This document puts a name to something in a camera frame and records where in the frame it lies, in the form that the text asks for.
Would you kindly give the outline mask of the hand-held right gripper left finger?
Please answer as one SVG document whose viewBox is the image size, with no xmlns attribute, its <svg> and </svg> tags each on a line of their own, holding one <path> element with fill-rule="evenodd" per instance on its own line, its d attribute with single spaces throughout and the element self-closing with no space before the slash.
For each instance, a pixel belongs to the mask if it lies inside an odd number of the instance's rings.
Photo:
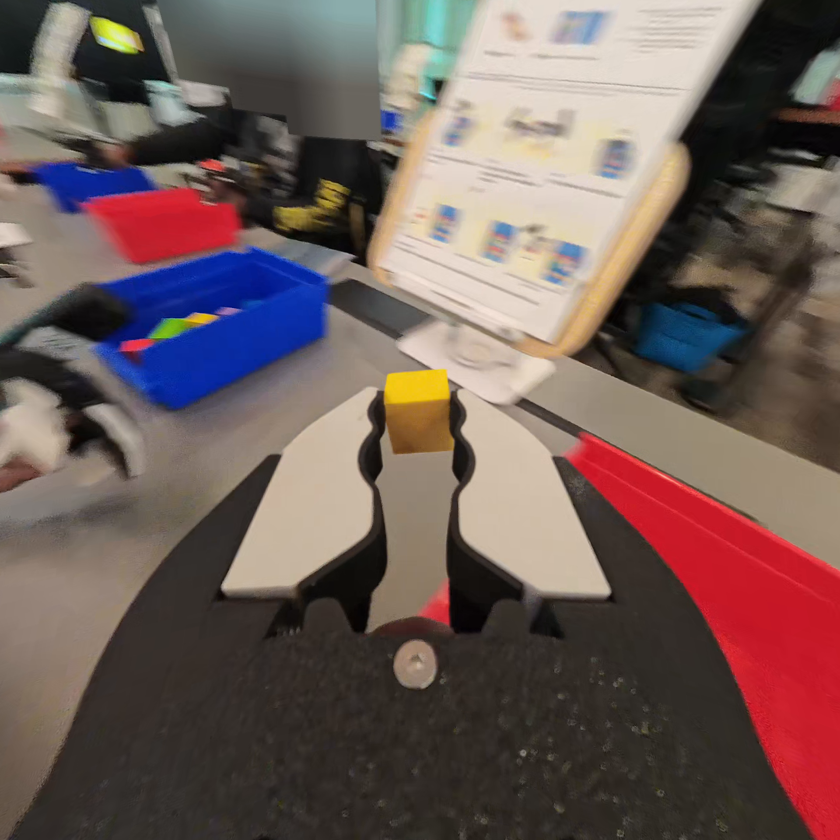
<svg viewBox="0 0 840 840">
<path fill-rule="evenodd" d="M 332 598 L 367 613 L 385 574 L 382 396 L 363 389 L 284 448 L 226 576 L 228 600 Z"/>
</svg>

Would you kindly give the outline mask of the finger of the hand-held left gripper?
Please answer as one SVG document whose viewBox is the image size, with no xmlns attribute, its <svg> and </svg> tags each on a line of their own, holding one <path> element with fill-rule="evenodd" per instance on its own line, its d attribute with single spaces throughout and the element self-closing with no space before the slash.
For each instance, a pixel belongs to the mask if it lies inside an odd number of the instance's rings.
<svg viewBox="0 0 840 840">
<path fill-rule="evenodd" d="M 65 465 L 70 446 L 59 395 L 26 379 L 2 383 L 1 467 L 23 461 L 41 476 Z"/>
<path fill-rule="evenodd" d="M 143 435 L 120 404 L 99 402 L 72 411 L 72 454 L 81 457 L 93 448 L 125 480 L 137 479 L 146 470 Z"/>
</svg>

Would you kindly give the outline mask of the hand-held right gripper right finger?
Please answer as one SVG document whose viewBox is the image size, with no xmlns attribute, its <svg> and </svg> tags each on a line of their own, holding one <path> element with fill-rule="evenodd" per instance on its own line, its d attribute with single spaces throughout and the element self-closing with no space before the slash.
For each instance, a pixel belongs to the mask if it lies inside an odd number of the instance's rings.
<svg viewBox="0 0 840 840">
<path fill-rule="evenodd" d="M 550 449 L 466 389 L 452 394 L 450 421 L 451 594 L 483 614 L 502 600 L 531 613 L 549 601 L 607 601 L 612 587 Z"/>
</svg>

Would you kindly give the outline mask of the pile of coloured wooden blocks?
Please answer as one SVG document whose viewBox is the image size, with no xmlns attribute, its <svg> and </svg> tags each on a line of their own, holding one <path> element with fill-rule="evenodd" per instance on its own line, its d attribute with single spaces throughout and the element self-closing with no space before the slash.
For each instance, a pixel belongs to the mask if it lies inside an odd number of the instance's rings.
<svg viewBox="0 0 840 840">
<path fill-rule="evenodd" d="M 119 345 L 119 351 L 127 358 L 138 358 L 157 343 L 176 338 L 185 332 L 207 326 L 219 319 L 234 316 L 242 311 L 242 308 L 225 307 L 214 312 L 196 311 L 185 318 L 164 318 L 146 336 L 140 339 L 122 341 Z"/>
</svg>

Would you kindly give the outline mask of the yellow wooden block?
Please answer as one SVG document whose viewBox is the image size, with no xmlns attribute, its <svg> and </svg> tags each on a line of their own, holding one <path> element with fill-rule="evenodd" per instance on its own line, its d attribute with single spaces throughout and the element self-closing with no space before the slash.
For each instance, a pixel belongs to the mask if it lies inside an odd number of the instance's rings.
<svg viewBox="0 0 840 840">
<path fill-rule="evenodd" d="M 450 452 L 450 395 L 446 370 L 395 372 L 384 389 L 385 423 L 394 455 Z"/>
</svg>

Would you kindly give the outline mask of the red plastic bin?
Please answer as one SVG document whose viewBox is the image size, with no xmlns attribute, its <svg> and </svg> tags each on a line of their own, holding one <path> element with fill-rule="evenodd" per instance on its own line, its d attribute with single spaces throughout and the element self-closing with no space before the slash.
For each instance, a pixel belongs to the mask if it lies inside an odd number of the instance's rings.
<svg viewBox="0 0 840 840">
<path fill-rule="evenodd" d="M 100 196 L 81 208 L 134 265 L 236 245 L 242 228 L 233 206 L 206 203 L 189 187 Z"/>
<path fill-rule="evenodd" d="M 453 506 L 433 803 L 457 838 L 838 838 L 838 572 L 593 437 L 554 471 L 604 600 L 545 600 Z"/>
</svg>

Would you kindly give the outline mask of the grey desk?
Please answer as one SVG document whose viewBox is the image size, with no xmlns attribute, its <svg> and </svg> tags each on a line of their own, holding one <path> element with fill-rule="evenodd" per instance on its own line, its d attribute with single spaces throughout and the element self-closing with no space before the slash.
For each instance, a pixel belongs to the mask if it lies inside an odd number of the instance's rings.
<svg viewBox="0 0 840 840">
<path fill-rule="evenodd" d="M 348 265 L 355 279 L 387 290 Z M 415 370 L 393 339 L 331 307 L 320 343 L 170 413 L 87 354 L 77 368 L 130 410 L 148 446 L 139 479 L 79 486 L 99 459 L 2 495 L 2 838 L 49 773 L 103 649 L 174 546 L 267 455 L 385 376 Z M 561 359 L 531 401 L 748 515 L 838 567 L 838 474 L 579 361 Z M 554 455 L 573 436 L 502 410 Z"/>
</svg>

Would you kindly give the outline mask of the person's left hand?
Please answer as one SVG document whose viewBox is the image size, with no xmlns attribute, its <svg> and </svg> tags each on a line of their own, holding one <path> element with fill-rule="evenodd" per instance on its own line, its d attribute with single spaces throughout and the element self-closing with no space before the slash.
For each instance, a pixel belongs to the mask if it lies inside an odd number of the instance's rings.
<svg viewBox="0 0 840 840">
<path fill-rule="evenodd" d="M 21 485 L 40 478 L 45 473 L 25 458 L 14 457 L 1 465 L 1 493 L 9 492 Z"/>
</svg>

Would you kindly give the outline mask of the white board stand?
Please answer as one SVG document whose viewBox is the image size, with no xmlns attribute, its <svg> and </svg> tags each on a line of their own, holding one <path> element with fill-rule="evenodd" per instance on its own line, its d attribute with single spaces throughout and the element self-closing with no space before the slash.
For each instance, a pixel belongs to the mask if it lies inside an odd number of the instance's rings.
<svg viewBox="0 0 840 840">
<path fill-rule="evenodd" d="M 550 360 L 469 325 L 436 318 L 406 331 L 396 348 L 430 370 L 445 370 L 452 383 L 497 406 L 519 403 L 556 372 Z"/>
</svg>

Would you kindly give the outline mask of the small blue plastic bin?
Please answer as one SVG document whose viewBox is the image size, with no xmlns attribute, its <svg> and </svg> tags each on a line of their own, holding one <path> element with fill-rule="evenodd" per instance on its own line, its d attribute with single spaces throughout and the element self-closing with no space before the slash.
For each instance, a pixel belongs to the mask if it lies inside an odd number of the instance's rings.
<svg viewBox="0 0 840 840">
<path fill-rule="evenodd" d="M 33 165 L 30 171 L 63 214 L 78 214 L 82 205 L 94 198 L 159 189 L 154 180 L 137 167 L 99 170 L 72 162 L 55 162 Z"/>
</svg>

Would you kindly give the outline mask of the blue floor tub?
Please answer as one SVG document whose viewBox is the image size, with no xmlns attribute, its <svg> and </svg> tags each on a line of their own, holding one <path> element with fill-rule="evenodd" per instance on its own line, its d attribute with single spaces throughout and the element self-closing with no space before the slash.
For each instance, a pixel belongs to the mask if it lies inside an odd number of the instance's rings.
<svg viewBox="0 0 840 840">
<path fill-rule="evenodd" d="M 634 354 L 681 373 L 703 371 L 749 331 L 749 322 L 693 303 L 650 303 L 642 312 Z"/>
</svg>

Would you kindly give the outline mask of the black monitor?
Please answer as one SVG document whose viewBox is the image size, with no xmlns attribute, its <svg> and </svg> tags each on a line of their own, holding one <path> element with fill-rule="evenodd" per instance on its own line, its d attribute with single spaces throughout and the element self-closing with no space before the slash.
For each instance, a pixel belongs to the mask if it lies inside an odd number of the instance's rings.
<svg viewBox="0 0 840 840">
<path fill-rule="evenodd" d="M 1 2 L 1 71 L 28 73 L 31 51 L 46 15 L 48 1 Z M 141 1 L 76 1 L 92 18 L 104 18 L 132 30 L 143 49 L 136 54 L 121 53 L 100 44 L 91 27 L 85 27 L 74 66 L 82 77 L 97 81 L 168 81 L 161 54 L 156 46 Z"/>
</svg>

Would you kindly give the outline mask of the instruction sheet board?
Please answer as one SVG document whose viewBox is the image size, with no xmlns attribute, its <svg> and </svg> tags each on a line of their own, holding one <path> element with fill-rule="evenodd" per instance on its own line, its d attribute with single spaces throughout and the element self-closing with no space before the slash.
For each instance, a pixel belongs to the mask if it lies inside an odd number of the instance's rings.
<svg viewBox="0 0 840 840">
<path fill-rule="evenodd" d="M 477 2 L 373 276 L 544 359 L 590 342 L 685 189 L 678 144 L 760 2 Z"/>
</svg>

